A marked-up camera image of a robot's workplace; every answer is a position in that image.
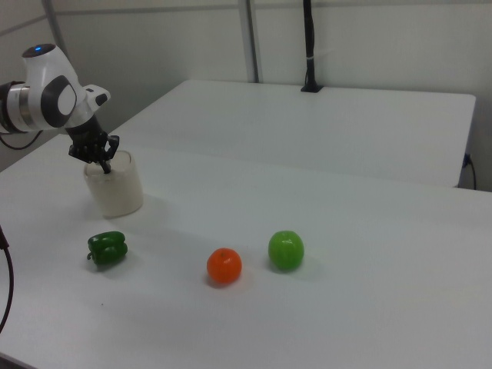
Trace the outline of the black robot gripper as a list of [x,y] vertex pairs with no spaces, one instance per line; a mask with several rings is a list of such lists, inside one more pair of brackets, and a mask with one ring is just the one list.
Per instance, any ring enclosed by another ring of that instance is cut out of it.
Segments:
[[105,174],[111,172],[109,161],[118,150],[120,138],[108,135],[100,126],[96,115],[85,123],[65,129],[72,140],[68,153],[86,164],[99,164]]

